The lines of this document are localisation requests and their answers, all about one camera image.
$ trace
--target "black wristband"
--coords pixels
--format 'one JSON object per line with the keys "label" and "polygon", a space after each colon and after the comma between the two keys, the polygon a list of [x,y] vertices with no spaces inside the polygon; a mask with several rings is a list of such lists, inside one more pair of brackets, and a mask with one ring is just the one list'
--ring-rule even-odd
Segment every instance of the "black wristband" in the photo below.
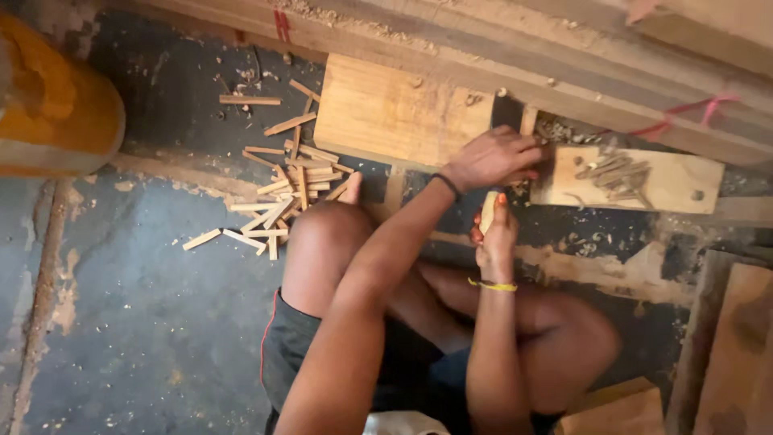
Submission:
{"label": "black wristband", "polygon": [[430,176],[430,181],[432,181],[433,178],[438,178],[443,181],[443,183],[448,186],[449,189],[451,189],[451,192],[454,192],[454,196],[456,197],[454,199],[455,202],[459,202],[461,199],[461,192],[459,192],[459,189],[456,188],[453,182],[451,182],[447,176],[441,174],[441,173],[433,173],[432,176]]}

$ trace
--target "orange object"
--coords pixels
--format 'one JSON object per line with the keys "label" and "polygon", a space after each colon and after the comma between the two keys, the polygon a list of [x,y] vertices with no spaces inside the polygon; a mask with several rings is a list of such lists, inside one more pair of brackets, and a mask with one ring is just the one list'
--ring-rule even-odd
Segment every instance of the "orange object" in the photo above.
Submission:
{"label": "orange object", "polygon": [[0,96],[0,176],[85,175],[123,142],[113,84],[3,12]]}

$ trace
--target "concrete floor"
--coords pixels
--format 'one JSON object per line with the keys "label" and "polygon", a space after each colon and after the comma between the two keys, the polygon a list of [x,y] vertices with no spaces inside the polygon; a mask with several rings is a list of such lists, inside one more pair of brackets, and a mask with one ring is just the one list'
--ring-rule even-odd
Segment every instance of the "concrete floor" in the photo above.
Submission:
{"label": "concrete floor", "polygon": [[[234,198],[228,186],[236,184],[224,180],[269,180],[267,168],[240,150],[281,148],[291,133],[265,138],[263,128],[300,112],[306,97],[288,86],[290,78],[320,91],[324,65],[296,58],[288,66],[281,54],[258,49],[262,69],[272,74],[259,94],[280,96],[283,104],[256,106],[247,118],[217,104],[223,85],[215,77],[228,86],[239,81],[237,68],[254,67],[250,47],[189,38],[115,10],[98,14],[89,32],[88,62],[115,83],[126,105],[123,163],[56,184],[0,180],[0,204],[10,204],[0,214],[0,433],[262,433],[270,407],[258,380],[260,341],[284,249],[270,262],[228,238],[191,252],[181,244],[248,221],[226,211],[223,200]],[[221,110],[224,121],[216,116]],[[365,173],[366,202],[384,201],[388,166],[348,156],[342,163]],[[426,179],[408,173],[403,202]],[[466,232],[483,194],[469,194],[438,230]],[[625,261],[656,236],[643,212],[519,204],[524,245],[603,230],[629,243],[594,255]],[[424,256],[474,265],[470,248],[444,242],[428,243]],[[694,267],[671,265],[670,273]],[[534,274],[526,265],[519,270]],[[590,300],[624,338],[619,361],[597,386],[645,375],[667,402],[689,311],[610,296],[590,283],[555,287]]]}

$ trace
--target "white cloth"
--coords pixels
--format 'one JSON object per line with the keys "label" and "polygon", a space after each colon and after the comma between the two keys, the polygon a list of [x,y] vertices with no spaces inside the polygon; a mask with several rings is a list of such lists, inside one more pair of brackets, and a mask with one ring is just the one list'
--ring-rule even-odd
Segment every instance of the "white cloth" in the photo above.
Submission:
{"label": "white cloth", "polygon": [[418,411],[371,413],[363,435],[450,435],[443,423]]}

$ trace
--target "leg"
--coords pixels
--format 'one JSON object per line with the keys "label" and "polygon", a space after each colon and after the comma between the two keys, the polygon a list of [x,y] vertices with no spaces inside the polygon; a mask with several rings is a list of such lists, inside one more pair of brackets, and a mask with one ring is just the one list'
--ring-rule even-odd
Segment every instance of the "leg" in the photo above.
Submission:
{"label": "leg", "polygon": [[[346,268],[372,233],[371,220],[355,205],[326,201],[306,211],[292,228],[284,301],[302,313],[324,317]],[[415,271],[395,289],[389,308],[390,315],[444,353],[470,342],[471,332],[454,320]]]}
{"label": "leg", "polygon": [[[478,289],[470,272],[420,263],[421,275],[448,307],[475,317]],[[609,321],[575,297],[521,286],[517,325],[521,368],[533,411],[565,411],[617,358],[620,340]]]}

